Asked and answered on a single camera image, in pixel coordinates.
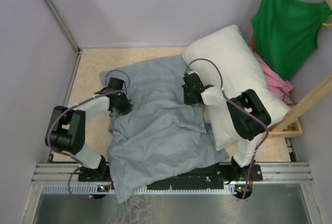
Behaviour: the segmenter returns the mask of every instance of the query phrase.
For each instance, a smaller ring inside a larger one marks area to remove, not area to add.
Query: green tank top
[[[317,33],[331,14],[326,2],[261,0],[251,20],[257,53],[282,79],[289,79],[317,49]]]

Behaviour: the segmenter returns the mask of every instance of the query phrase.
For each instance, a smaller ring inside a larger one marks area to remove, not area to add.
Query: light purple wall
[[[332,27],[322,27],[318,50],[291,79],[293,97],[300,100],[332,72]],[[308,161],[332,221],[332,94],[300,118],[304,135],[295,140],[302,161]]]
[[[0,0],[0,223],[17,223],[75,52],[43,0]]]
[[[187,45],[230,24],[248,36],[257,0],[53,0],[80,47]]]

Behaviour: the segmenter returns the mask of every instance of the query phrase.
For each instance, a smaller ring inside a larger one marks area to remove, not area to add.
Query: beige floor
[[[156,48],[113,48],[85,49],[78,67],[69,106],[81,102],[102,88],[99,72],[119,68],[136,62],[157,57],[181,54],[185,47]],[[112,142],[108,132],[109,113],[101,113],[86,124],[86,143],[97,153],[107,158],[107,149]],[[232,156],[236,144],[228,147]],[[53,161],[69,161],[70,159],[55,154]],[[287,145],[283,138],[268,138],[260,147],[256,156],[258,162],[288,162],[290,161]]]

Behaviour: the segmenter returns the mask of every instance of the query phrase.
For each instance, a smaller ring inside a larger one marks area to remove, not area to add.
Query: metal panel
[[[308,163],[258,163],[261,166],[263,181],[257,181],[255,184],[289,184],[289,183],[312,183],[312,175]],[[32,178],[33,184],[40,183],[66,183],[71,172],[77,168],[75,163],[58,163],[58,164],[38,164],[35,174]],[[73,183],[78,182],[78,175],[74,175]]]
[[[61,223],[311,223],[299,185],[257,185],[245,201],[232,195],[114,195],[92,203],[43,194],[34,224]]]

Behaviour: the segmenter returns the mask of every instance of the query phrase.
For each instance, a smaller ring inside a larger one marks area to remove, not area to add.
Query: wrinkled fabric
[[[224,150],[215,150],[203,108],[184,104],[186,67],[177,55],[119,68],[131,78],[127,98],[133,105],[127,115],[112,113],[109,127],[109,169],[119,203],[140,187],[228,158]],[[103,85],[106,74],[100,73]],[[119,72],[109,76],[128,81]]]
[[[254,56],[259,62],[263,70],[268,89],[275,94],[279,99],[285,101],[285,93],[289,93],[294,89],[294,86],[288,81],[283,80],[263,61],[263,59],[253,51]]]

